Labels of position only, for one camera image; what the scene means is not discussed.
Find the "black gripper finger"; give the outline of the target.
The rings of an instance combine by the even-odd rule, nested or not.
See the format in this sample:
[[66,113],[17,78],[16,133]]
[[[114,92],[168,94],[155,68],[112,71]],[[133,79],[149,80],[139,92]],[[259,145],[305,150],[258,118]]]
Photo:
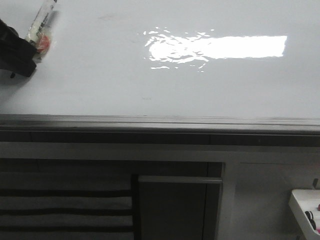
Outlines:
[[37,65],[33,58],[37,49],[16,30],[0,20],[0,69],[30,77]]

